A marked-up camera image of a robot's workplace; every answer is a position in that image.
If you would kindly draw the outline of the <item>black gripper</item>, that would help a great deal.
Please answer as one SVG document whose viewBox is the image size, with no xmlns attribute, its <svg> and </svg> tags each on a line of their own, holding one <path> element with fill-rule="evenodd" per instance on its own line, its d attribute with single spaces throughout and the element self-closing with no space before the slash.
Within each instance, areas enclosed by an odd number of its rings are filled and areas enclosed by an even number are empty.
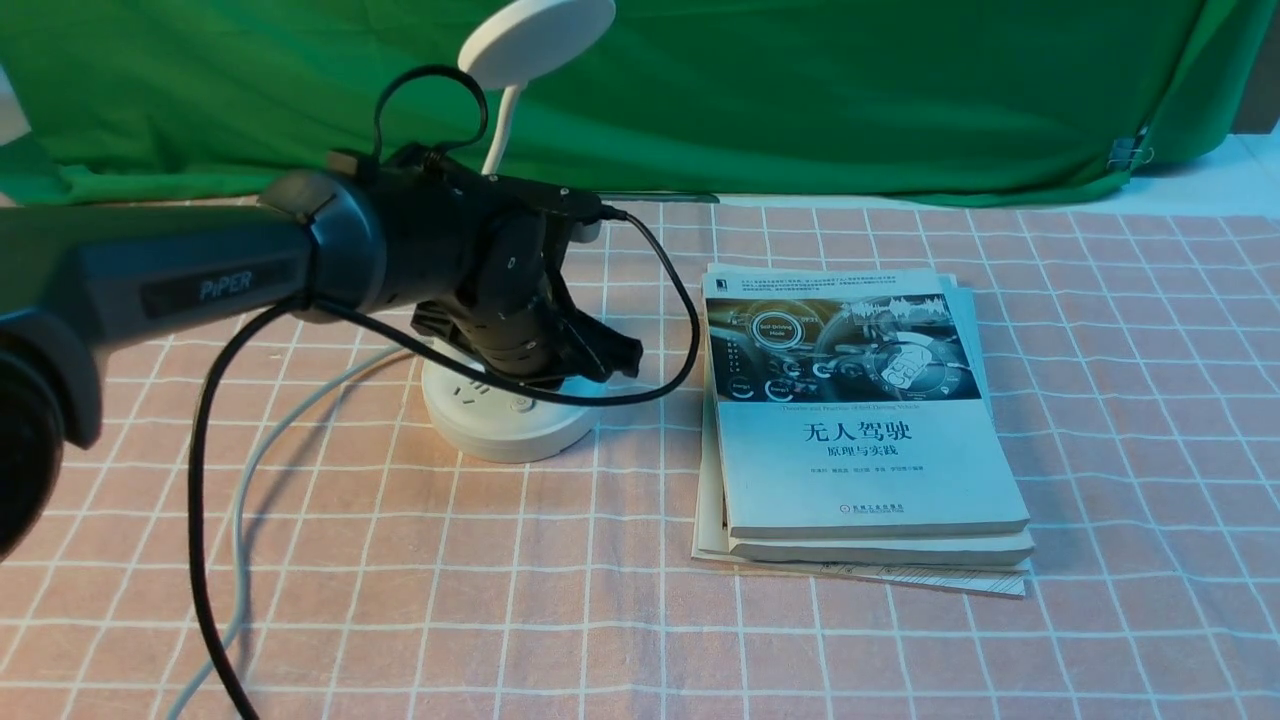
<svg viewBox="0 0 1280 720">
<path fill-rule="evenodd" d="M 643 342 L 564 301 L 548 261 L 559 188 L 453 161 L 378 170 L 380 307 L 511 380 L 635 379 Z"/>
</svg>

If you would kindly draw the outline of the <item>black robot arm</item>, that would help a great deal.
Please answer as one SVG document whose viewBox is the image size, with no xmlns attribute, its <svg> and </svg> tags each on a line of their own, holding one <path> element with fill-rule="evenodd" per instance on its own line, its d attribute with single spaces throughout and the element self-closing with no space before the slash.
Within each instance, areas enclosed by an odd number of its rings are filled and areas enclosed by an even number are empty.
<svg viewBox="0 0 1280 720">
<path fill-rule="evenodd" d="M 64 446 L 97 442 L 111 354 L 259 307 L 413 306 L 416 332 L 538 389 L 635 377 L 643 343 L 579 309 L 561 270 L 579 228 L 612 218 L 591 192 L 433 151 L 338 152 L 244 206 L 4 209 L 3 552 L 40 519 Z"/>
</svg>

